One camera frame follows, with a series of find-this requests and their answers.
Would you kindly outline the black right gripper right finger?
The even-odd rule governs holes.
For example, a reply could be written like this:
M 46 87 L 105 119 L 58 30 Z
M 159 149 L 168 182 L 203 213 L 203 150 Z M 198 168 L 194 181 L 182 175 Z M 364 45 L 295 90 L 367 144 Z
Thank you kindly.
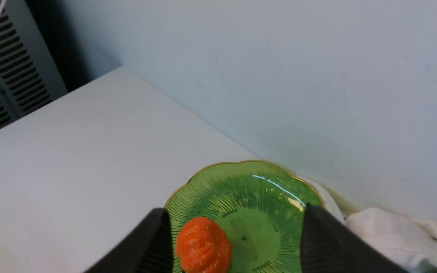
M 308 204 L 301 236 L 303 273 L 406 273 L 321 206 Z

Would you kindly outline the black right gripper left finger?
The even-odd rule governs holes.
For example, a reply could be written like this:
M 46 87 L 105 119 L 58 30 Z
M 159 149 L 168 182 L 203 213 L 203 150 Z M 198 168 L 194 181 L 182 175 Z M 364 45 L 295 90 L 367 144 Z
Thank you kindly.
M 172 273 L 174 251 L 171 224 L 165 208 L 152 209 L 87 273 Z

